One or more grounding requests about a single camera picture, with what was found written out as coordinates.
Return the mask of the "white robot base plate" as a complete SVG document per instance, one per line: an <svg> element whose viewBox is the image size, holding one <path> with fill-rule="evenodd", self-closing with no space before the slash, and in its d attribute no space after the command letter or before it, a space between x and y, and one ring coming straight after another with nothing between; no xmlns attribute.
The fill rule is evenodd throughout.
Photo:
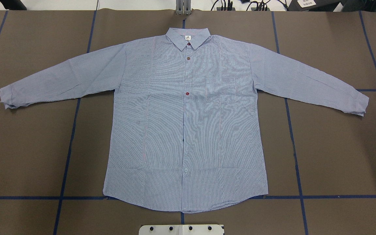
<svg viewBox="0 0 376 235"><path fill-rule="evenodd" d="M224 225L145 225L139 229L139 235L224 235Z"/></svg>

